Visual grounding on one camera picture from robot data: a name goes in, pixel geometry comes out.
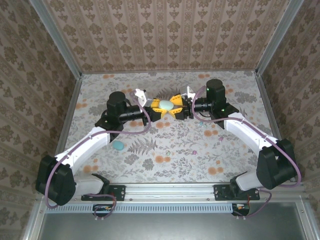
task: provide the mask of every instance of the floral mat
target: floral mat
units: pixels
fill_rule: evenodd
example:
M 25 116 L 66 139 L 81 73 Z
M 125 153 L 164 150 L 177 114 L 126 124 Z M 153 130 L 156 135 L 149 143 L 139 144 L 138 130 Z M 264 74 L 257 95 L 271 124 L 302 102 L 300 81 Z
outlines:
M 66 147 L 85 136 L 106 109 L 109 95 L 145 89 L 149 97 L 169 100 L 180 87 L 194 91 L 209 79 L 223 81 L 227 102 L 267 134 L 272 134 L 266 110 L 252 71 L 119 73 L 82 76 Z M 138 132 L 141 120 L 127 122 L 124 131 Z M 257 156 L 232 133 L 216 124 L 196 119 L 184 121 L 166 114 L 140 135 L 120 134 L 118 151 L 108 145 L 81 166 L 77 175 L 98 173 L 112 183 L 227 182 L 233 176 L 254 170 Z

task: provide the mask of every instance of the light blue egg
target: light blue egg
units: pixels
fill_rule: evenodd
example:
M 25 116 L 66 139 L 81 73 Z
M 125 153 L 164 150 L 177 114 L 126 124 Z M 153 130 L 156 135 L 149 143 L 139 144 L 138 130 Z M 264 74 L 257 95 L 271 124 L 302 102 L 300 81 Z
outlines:
M 161 100 L 159 102 L 159 108 L 170 111 L 174 108 L 174 104 L 167 100 Z
M 125 145 L 121 141 L 113 141 L 112 142 L 112 147 L 114 149 L 117 149 L 118 151 L 121 151 L 125 148 Z

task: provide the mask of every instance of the gray floor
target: gray floor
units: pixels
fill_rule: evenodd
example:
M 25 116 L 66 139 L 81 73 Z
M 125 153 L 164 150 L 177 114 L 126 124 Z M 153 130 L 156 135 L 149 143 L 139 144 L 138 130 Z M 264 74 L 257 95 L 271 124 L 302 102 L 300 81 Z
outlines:
M 294 203 L 270 203 L 246 220 L 231 214 L 47 214 L 41 240 L 304 240 Z

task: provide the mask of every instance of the fern pattern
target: fern pattern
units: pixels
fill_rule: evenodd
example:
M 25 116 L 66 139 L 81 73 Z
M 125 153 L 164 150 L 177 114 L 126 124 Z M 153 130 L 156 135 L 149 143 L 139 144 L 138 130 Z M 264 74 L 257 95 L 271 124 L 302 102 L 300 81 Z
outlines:
M 210 77 L 199 78 L 200 74 Z M 121 73 L 110 76 L 108 79 L 103 74 L 83 76 L 77 101 L 86 107 L 74 112 L 67 148 L 92 129 L 106 108 L 108 96 L 114 91 L 122 91 L 130 99 L 129 92 L 139 88 L 147 90 L 151 98 L 169 100 L 179 93 L 180 87 L 189 85 L 197 91 L 211 77 L 223 81 L 229 103 L 258 128 L 271 133 L 255 77 L 250 71 Z M 139 132 L 143 129 L 142 122 L 136 120 L 124 124 L 123 130 Z M 176 120 L 169 114 L 151 123 L 151 128 L 144 134 L 119 134 L 116 140 L 124 143 L 123 150 L 114 149 L 112 144 L 101 148 L 80 167 L 77 175 L 83 175 L 86 167 L 91 169 L 90 173 L 98 173 L 113 183 L 227 182 L 231 177 L 254 170 L 257 165 L 253 151 L 232 133 L 212 123 L 196 119 Z M 0 180 L 8 179 L 11 174 L 8 169 L 6 172 L 0 168 Z M 20 187 L 34 184 L 31 178 L 24 177 Z

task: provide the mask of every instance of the floral wallpaper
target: floral wallpaper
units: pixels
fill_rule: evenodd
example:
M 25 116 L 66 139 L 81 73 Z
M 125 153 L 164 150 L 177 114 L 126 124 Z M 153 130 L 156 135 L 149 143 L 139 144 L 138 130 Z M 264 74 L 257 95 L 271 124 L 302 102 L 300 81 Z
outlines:
M 189 85 L 197 91 L 211 78 L 223 81 L 229 103 L 258 128 L 271 134 L 267 114 L 252 71 L 89 74 L 82 86 L 67 139 L 69 148 L 100 119 L 109 95 L 145 89 L 150 97 L 169 100 Z M 124 131 L 143 129 L 141 120 L 127 122 Z M 176 120 L 169 114 L 141 135 L 120 134 L 118 151 L 111 144 L 98 150 L 77 172 L 98 173 L 112 183 L 190 183 L 229 181 L 256 169 L 257 156 L 232 133 L 196 119 Z
M 27 0 L 0 1 L 0 239 L 23 235 L 75 79 Z
M 320 1 L 303 2 L 262 78 L 320 225 Z
M 254 69 L 288 0 L 45 0 L 83 73 Z

